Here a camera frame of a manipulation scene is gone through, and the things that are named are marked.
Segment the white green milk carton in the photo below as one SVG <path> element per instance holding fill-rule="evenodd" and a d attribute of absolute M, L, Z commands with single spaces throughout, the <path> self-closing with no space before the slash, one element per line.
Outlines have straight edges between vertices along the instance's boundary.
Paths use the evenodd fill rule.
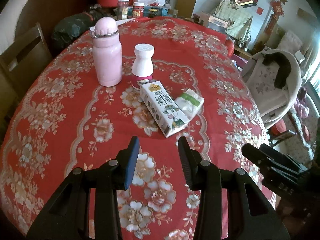
<path fill-rule="evenodd" d="M 189 124 L 188 117 L 160 81 L 142 84 L 140 97 L 166 138 L 185 129 Z"/>

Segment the dark glass jar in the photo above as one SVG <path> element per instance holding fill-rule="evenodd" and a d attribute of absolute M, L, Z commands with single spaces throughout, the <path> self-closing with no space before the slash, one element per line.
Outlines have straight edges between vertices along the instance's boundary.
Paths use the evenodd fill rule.
<path fill-rule="evenodd" d="M 130 0 L 118 0 L 117 3 L 117 19 L 127 19 Z"/>

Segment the red floral tablecloth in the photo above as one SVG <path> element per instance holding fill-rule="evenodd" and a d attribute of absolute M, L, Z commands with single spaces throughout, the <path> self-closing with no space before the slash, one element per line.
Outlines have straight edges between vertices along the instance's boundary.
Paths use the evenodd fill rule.
<path fill-rule="evenodd" d="M 1 209 L 21 233 L 73 168 L 98 168 L 134 135 L 140 150 L 133 181 L 117 194 L 125 239 L 193 237 L 200 195 L 185 183 L 180 137 L 219 168 L 243 168 L 261 185 L 258 168 L 242 156 L 241 147 L 265 143 L 265 128 L 227 56 L 225 35 L 168 17 L 128 22 L 119 33 L 119 84 L 99 84 L 92 38 L 85 33 L 40 75 L 11 121 L 1 148 Z M 139 43 L 154 46 L 153 77 L 172 98 L 188 89 L 204 98 L 197 116 L 170 137 L 131 85 Z"/>

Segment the white pink supplement bottle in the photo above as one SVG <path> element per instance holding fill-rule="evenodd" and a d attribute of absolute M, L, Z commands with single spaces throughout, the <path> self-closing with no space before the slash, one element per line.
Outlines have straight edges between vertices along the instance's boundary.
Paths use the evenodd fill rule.
<path fill-rule="evenodd" d="M 131 72 L 131 85 L 134 89 L 140 90 L 141 85 L 149 83 L 153 75 L 152 57 L 154 54 L 154 46 L 147 43 L 135 45 L 136 59 L 133 62 Z"/>

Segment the green white tissue pack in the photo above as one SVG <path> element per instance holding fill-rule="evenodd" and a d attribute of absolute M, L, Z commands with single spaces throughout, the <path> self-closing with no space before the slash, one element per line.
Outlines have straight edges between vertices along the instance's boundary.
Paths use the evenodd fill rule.
<path fill-rule="evenodd" d="M 175 102 L 188 119 L 192 120 L 204 104 L 204 98 L 188 88 L 175 99 Z"/>

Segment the red lidded jar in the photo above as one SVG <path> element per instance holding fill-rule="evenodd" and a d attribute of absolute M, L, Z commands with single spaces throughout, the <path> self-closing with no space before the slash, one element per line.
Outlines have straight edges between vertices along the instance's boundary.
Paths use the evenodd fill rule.
<path fill-rule="evenodd" d="M 134 2 L 132 9 L 132 17 L 139 18 L 144 16 L 144 3 Z"/>

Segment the pink thermos bottle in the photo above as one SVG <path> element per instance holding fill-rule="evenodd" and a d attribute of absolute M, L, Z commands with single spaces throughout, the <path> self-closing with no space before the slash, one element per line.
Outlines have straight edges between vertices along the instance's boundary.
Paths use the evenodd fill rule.
<path fill-rule="evenodd" d="M 116 20 L 99 19 L 91 32 L 93 60 L 100 85 L 112 87 L 122 79 L 122 45 Z"/>

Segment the small chair red cushion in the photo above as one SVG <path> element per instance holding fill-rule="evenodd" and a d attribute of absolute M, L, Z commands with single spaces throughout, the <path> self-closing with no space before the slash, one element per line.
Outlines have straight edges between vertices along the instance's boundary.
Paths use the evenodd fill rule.
<path fill-rule="evenodd" d="M 297 135 L 296 132 L 287 129 L 283 119 L 280 119 L 271 128 L 269 128 L 267 134 L 269 135 L 268 142 L 271 147 L 275 147 L 286 139 Z"/>

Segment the red chinese knot decoration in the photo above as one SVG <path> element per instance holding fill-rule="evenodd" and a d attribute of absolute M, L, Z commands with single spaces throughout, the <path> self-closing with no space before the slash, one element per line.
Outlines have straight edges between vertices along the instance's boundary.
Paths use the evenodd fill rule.
<path fill-rule="evenodd" d="M 284 11 L 283 11 L 283 6 L 281 1 L 271 1 L 270 4 L 272 7 L 272 15 L 270 16 L 270 19 L 264 31 L 265 34 L 267 35 L 271 35 L 272 30 L 274 29 L 274 26 L 276 25 L 280 16 L 284 16 Z"/>

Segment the wooden chair behind table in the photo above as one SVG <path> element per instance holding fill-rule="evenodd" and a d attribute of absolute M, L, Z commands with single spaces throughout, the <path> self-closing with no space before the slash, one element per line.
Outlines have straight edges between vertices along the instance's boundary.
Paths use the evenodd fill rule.
<path fill-rule="evenodd" d="M 1 54 L 1 68 L 22 98 L 34 81 L 52 61 L 52 55 L 39 23 Z"/>

